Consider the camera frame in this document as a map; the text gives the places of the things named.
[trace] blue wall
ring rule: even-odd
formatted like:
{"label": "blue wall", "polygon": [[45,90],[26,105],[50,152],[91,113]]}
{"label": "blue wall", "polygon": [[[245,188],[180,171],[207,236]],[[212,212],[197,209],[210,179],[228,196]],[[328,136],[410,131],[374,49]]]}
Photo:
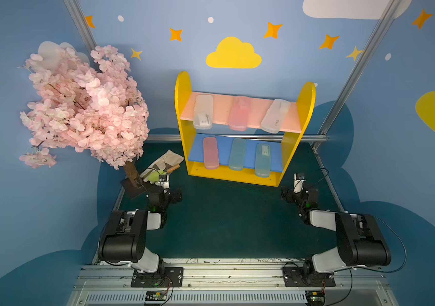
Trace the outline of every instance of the blue wall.
{"label": "blue wall", "polygon": [[[433,16],[418,29],[412,23],[422,9]],[[415,108],[431,91],[435,2],[417,0],[393,22],[331,127],[331,141],[319,148],[345,209],[380,217],[406,244],[407,265],[388,275],[401,306],[435,304],[435,132]],[[396,268],[402,248],[384,233]]]}
{"label": "blue wall", "polygon": [[[80,4],[85,16],[93,16],[91,30],[99,45],[111,44],[127,58],[131,48],[142,51],[141,61],[129,61],[131,75],[148,104],[151,133],[178,133],[174,88],[178,73],[186,70],[195,91],[289,101],[297,100],[305,82],[318,83],[317,114],[306,131],[315,134],[331,107],[324,104],[336,99],[353,68],[353,58],[346,56],[355,46],[363,48],[377,23],[312,18],[303,12],[302,1],[296,0],[122,0],[111,5],[105,0],[81,0]],[[263,38],[268,22],[283,24],[277,39]],[[170,28],[183,30],[181,42],[170,41]],[[332,50],[319,49],[326,34],[340,36]],[[251,43],[262,63],[255,69],[209,67],[207,55],[228,36]],[[246,133],[255,132],[248,129]],[[232,130],[216,127],[210,133]]]}
{"label": "blue wall", "polygon": [[17,66],[43,41],[86,51],[62,0],[0,1],[0,305],[67,302],[123,175],[72,148],[53,150],[51,169],[19,161],[31,137],[19,112],[39,96]]}

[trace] white cloud decal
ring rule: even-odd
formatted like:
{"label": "white cloud decal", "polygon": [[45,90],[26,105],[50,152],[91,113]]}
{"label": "white cloud decal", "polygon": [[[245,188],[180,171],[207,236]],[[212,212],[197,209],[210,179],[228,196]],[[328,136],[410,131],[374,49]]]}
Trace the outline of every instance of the white cloud decal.
{"label": "white cloud decal", "polygon": [[[380,19],[389,0],[304,0],[302,10],[313,18]],[[401,0],[395,17],[411,4]]]}
{"label": "white cloud decal", "polygon": [[[59,57],[58,53],[56,52],[57,48],[71,48],[76,51],[75,48],[73,48],[72,45],[68,43],[61,43],[58,45],[57,43],[53,42],[43,42],[39,45],[39,49],[37,50],[37,53],[42,56],[42,66],[46,69],[54,69],[57,67],[59,61],[61,58]],[[90,60],[88,59],[88,56],[85,53],[77,52],[76,53],[78,57],[81,59],[82,62],[90,64]]]}

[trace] artificial cherry blossom tree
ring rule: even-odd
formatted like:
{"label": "artificial cherry blossom tree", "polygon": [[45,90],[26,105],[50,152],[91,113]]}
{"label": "artificial cherry blossom tree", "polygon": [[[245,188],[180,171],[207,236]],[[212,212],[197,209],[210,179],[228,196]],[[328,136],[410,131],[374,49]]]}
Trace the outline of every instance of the artificial cherry blossom tree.
{"label": "artificial cherry blossom tree", "polygon": [[137,83],[127,77],[129,62],[112,46],[97,46],[91,56],[101,72],[83,63],[72,48],[57,49],[59,62],[46,69],[45,59],[31,54],[25,67],[42,97],[31,102],[30,112],[20,113],[32,131],[32,153],[20,156],[32,168],[52,167],[49,148],[74,147],[90,150],[92,156],[114,168],[142,155],[148,137],[148,110]]}

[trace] yellow shelf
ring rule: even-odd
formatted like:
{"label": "yellow shelf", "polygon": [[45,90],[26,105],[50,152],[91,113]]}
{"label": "yellow shelf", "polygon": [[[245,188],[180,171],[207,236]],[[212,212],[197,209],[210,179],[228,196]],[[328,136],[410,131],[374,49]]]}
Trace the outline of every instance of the yellow shelf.
{"label": "yellow shelf", "polygon": [[272,172],[268,178],[257,177],[253,169],[233,171],[227,166],[221,165],[215,170],[208,170],[204,167],[203,162],[190,162],[188,160],[190,149],[192,148],[197,132],[193,127],[192,121],[181,119],[181,117],[191,95],[192,85],[189,73],[182,71],[178,74],[177,83],[175,84],[175,111],[177,113],[178,128],[180,129],[180,135],[182,137],[185,163],[187,164],[189,175],[278,187],[283,174],[287,170],[290,160],[299,145],[300,139],[304,135],[307,125],[311,120],[314,102],[316,100],[316,87],[314,86],[314,83],[305,83],[300,91],[299,97],[297,98],[296,104],[299,115],[300,133],[285,132],[281,141],[283,171]]}

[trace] dark blue cloud shape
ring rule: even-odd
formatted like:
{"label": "dark blue cloud shape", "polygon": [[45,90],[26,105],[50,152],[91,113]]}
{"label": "dark blue cloud shape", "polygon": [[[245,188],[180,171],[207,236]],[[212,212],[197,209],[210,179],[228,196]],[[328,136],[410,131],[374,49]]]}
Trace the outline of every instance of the dark blue cloud shape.
{"label": "dark blue cloud shape", "polygon": [[[114,207],[121,190],[120,181],[124,176],[123,170],[117,171],[106,162],[100,165],[97,188],[98,225],[90,231],[81,250],[45,254],[1,277],[0,305],[66,305],[81,266],[91,263],[93,259],[100,231]],[[67,216],[72,218],[73,222],[79,217],[83,216]],[[5,256],[8,256],[8,250],[5,251]]]}
{"label": "dark blue cloud shape", "polygon": [[[435,305],[435,227],[399,205],[380,201],[360,202],[355,183],[341,168],[349,156],[353,132],[353,120],[345,105],[328,133],[328,142],[318,150],[342,205],[349,212],[370,213],[379,217],[403,240],[408,252],[407,263],[402,270],[386,274],[398,303],[402,306]],[[386,270],[393,270],[402,263],[402,245],[388,228],[380,226],[392,251],[392,263]]]}

